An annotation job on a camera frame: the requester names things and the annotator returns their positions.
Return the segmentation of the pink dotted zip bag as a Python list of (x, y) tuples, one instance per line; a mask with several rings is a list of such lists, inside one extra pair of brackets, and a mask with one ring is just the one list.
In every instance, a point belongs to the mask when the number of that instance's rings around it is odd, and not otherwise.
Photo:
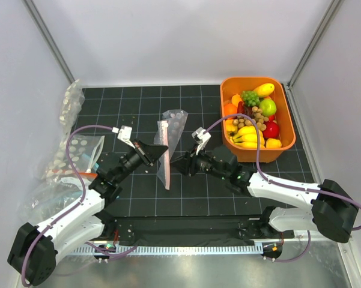
[(170, 189), (170, 160), (180, 141), (187, 117), (188, 113), (183, 110), (167, 110), (162, 114), (162, 119), (157, 122), (158, 132), (154, 137), (154, 144), (168, 147), (159, 158), (159, 168), (157, 171), (157, 177), (161, 180), (165, 190)]

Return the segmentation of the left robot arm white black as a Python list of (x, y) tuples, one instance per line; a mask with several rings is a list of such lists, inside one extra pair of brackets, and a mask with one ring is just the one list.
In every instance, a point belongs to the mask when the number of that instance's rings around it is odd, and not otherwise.
[(167, 150), (166, 145), (134, 140), (128, 153), (106, 154), (83, 196), (41, 223), (22, 225), (7, 262), (21, 275), (23, 286), (44, 282), (56, 265), (84, 242), (97, 237), (111, 239), (115, 225), (105, 208), (120, 194), (120, 183), (140, 165), (153, 166)]

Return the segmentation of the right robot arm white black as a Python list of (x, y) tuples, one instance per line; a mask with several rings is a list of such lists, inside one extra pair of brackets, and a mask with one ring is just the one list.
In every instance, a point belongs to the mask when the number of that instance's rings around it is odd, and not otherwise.
[(335, 242), (347, 243), (359, 211), (351, 197), (333, 180), (310, 184), (262, 174), (240, 164), (226, 146), (215, 148), (212, 154), (186, 152), (172, 160), (171, 166), (183, 175), (205, 173), (219, 178), (235, 194), (291, 205), (290, 209), (265, 210), (258, 229), (266, 238), (286, 230), (312, 230)]

